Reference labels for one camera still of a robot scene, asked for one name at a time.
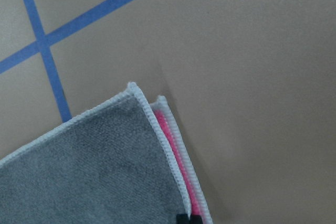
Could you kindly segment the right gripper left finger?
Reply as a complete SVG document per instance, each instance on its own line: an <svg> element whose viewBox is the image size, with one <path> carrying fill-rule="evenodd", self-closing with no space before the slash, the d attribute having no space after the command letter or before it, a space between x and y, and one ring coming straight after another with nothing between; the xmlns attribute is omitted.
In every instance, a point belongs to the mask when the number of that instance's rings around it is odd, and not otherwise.
<svg viewBox="0 0 336 224"><path fill-rule="evenodd" d="M177 214L176 215L176 224L189 224L188 214Z"/></svg>

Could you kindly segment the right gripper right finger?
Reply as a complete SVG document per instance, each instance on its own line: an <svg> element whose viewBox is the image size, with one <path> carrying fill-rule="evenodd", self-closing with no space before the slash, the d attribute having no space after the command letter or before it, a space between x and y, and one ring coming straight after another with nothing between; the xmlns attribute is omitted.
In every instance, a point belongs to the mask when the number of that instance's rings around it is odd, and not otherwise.
<svg viewBox="0 0 336 224"><path fill-rule="evenodd" d="M191 215L190 224L203 224L202 216L200 215Z"/></svg>

